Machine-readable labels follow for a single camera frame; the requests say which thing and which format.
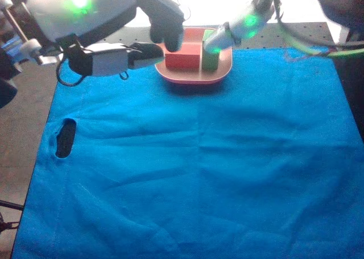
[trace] green block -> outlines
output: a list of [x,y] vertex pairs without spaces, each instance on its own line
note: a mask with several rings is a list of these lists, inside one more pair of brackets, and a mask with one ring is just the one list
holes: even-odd
[[[202,45],[205,40],[213,33],[214,30],[205,30],[204,37],[202,39]],[[208,53],[204,49],[202,49],[202,69],[213,72],[217,70],[218,67],[218,58],[220,56],[220,52],[218,53]]]

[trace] blue tablecloth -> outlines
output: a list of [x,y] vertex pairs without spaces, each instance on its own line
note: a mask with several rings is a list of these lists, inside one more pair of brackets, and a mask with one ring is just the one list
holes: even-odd
[[364,258],[364,147],[332,61],[235,51],[208,87],[129,74],[57,86],[13,258]]

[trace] black hole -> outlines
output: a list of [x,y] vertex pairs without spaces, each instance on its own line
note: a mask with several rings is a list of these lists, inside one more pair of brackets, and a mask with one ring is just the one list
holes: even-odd
[[72,119],[66,119],[62,129],[57,135],[57,151],[58,158],[66,158],[72,150],[73,141],[76,134],[76,122]]

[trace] gray floor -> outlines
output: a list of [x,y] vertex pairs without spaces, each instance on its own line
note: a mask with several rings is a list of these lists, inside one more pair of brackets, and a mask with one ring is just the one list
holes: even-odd
[[[36,153],[52,102],[55,66],[27,62],[14,78],[18,94],[0,109],[0,199],[24,204]],[[19,221],[21,212],[0,207],[5,222]],[[0,235],[0,259],[10,258],[16,231]]]

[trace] pink plate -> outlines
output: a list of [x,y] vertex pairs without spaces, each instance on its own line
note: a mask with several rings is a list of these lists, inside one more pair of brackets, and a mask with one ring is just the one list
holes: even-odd
[[[211,28],[185,28],[184,43],[201,44],[204,32],[206,29]],[[159,44],[165,51],[164,44]],[[169,82],[179,84],[199,84],[207,85],[213,84],[222,80],[231,70],[233,65],[233,49],[228,48],[220,52],[218,68],[214,72],[207,72],[201,69],[202,66],[202,48],[200,56],[199,70],[178,70],[167,69],[166,62],[163,60],[161,63],[155,65],[157,71]]]

